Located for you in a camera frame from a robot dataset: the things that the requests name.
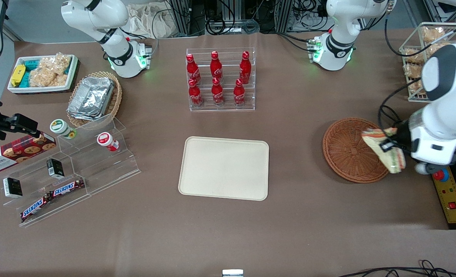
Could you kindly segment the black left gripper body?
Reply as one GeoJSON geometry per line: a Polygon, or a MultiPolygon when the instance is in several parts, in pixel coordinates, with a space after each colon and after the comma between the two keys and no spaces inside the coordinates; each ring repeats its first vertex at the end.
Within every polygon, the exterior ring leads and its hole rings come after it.
{"type": "Polygon", "coordinates": [[[396,128],[396,133],[394,135],[395,147],[398,147],[407,153],[414,152],[415,147],[413,140],[411,139],[409,120],[394,123],[394,128],[396,128]]]}

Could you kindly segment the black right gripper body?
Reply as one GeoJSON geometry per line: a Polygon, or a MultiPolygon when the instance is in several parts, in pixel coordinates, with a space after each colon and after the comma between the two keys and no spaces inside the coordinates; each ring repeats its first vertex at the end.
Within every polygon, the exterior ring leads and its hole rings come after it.
{"type": "Polygon", "coordinates": [[[5,140],[7,133],[24,133],[38,138],[38,123],[19,113],[12,117],[0,115],[0,140],[5,140]]]}

